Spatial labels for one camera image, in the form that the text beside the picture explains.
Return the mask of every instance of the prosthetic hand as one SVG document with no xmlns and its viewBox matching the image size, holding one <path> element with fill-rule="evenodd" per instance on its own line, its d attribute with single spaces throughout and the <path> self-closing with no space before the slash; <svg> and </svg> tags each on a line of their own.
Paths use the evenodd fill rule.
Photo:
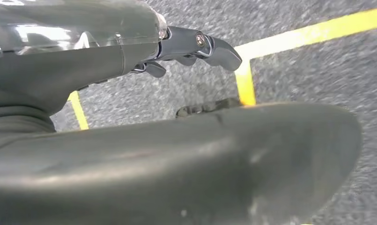
<svg viewBox="0 0 377 225">
<path fill-rule="evenodd" d="M 139 1 L 0 0 L 0 225 L 281 225 L 321 209 L 362 149 L 356 117 L 335 106 L 55 133 L 49 115 L 72 91 L 196 59 L 241 63 Z"/>
</svg>

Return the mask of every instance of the robotic hand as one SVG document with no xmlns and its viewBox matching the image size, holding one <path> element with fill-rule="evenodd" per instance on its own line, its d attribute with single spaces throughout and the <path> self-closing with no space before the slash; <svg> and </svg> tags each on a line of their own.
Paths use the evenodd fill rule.
<svg viewBox="0 0 377 225">
<path fill-rule="evenodd" d="M 152 59 L 138 64 L 132 72 L 148 72 L 154 77 L 162 77 L 166 70 L 156 63 L 160 60 L 176 60 L 185 66 L 194 65 L 202 59 L 211 66 L 221 66 L 234 71 L 242 63 L 241 57 L 227 42 L 203 34 L 199 30 L 167 27 L 165 38 L 159 43 L 159 51 Z"/>
</svg>

